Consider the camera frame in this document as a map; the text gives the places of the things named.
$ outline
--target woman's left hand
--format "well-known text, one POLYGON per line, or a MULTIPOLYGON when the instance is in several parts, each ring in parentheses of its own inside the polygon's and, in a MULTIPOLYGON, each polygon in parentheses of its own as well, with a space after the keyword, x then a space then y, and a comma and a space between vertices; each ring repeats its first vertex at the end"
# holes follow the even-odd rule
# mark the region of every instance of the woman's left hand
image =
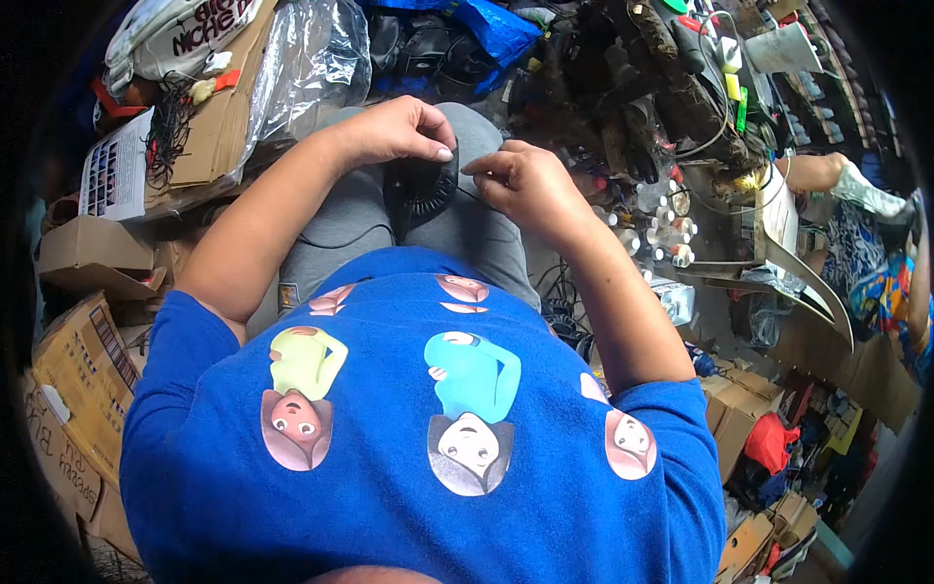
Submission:
POLYGON ((406 156, 446 163, 457 146, 445 114, 410 95, 371 107, 321 132, 347 149, 351 168, 406 156))

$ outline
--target red plastic bag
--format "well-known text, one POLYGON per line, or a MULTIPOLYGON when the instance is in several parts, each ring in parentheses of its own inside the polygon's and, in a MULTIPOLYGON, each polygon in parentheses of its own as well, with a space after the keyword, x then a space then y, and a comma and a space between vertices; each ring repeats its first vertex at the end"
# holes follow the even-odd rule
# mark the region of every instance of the red plastic bag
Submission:
POLYGON ((774 477, 782 472, 791 454, 785 452, 785 447, 798 440, 801 430, 786 430, 779 420, 778 414, 769 412, 762 416, 753 426, 753 431, 746 438, 743 452, 746 456, 769 469, 774 477))

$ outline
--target woman's right hand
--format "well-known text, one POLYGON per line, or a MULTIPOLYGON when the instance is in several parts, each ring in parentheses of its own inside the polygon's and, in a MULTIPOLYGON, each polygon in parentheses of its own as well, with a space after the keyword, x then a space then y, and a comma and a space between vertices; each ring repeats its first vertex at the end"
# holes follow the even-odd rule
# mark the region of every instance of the woman's right hand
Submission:
POLYGON ((483 199, 522 229, 567 253, 595 229, 605 229, 574 186, 558 157, 521 140, 506 140, 498 152, 461 170, 474 177, 483 199))

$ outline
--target woman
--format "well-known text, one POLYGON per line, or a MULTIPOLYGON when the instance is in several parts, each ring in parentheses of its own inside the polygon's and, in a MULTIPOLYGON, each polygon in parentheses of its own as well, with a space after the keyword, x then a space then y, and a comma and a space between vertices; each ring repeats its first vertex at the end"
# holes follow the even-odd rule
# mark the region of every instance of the woman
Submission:
POLYGON ((220 216, 177 287, 120 459, 157 581, 359 564, 444 582, 713 581, 726 526, 701 386, 554 154, 503 143, 464 106, 344 111, 220 216), (445 164, 455 135, 463 192, 395 241, 380 165, 445 164), (608 399, 539 315, 517 224, 574 271, 608 399), (293 308, 245 342, 277 269, 293 308))
POLYGON ((876 189, 841 154, 794 156, 790 162, 776 160, 775 166, 805 206, 812 192, 829 192, 841 199, 828 221, 828 247, 802 260, 843 301, 857 337, 898 337, 905 368, 926 387, 934 299, 927 217, 920 195, 902 199, 876 189), (916 257, 906 254, 907 242, 886 253, 877 223, 901 225, 908 232, 914 221, 920 226, 916 257))

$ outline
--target grey pants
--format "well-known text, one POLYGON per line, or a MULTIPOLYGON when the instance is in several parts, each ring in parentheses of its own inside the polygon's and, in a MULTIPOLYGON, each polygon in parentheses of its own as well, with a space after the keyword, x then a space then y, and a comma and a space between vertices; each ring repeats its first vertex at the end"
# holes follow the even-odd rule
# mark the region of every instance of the grey pants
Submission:
MULTIPOLYGON (((461 104, 440 104, 438 108, 454 128, 461 166, 499 149, 502 136, 483 116, 461 104)), ((321 127, 362 111, 360 107, 345 107, 321 127)), ((459 175, 458 183, 473 196, 479 196, 470 177, 459 175)), ((389 216, 383 206, 382 166, 364 166, 341 177, 324 199, 321 209, 302 230, 302 235, 317 246, 342 247, 323 249, 295 242, 279 269, 279 317, 311 298, 318 285, 340 266, 368 251, 392 246, 392 235, 382 227, 344 245, 380 224, 389 226, 389 216)), ((535 310, 541 309, 541 300, 529 284, 518 227, 503 214, 461 191, 455 191, 448 208, 438 217, 413 229, 397 243, 460 258, 495 285, 518 296, 535 310)))

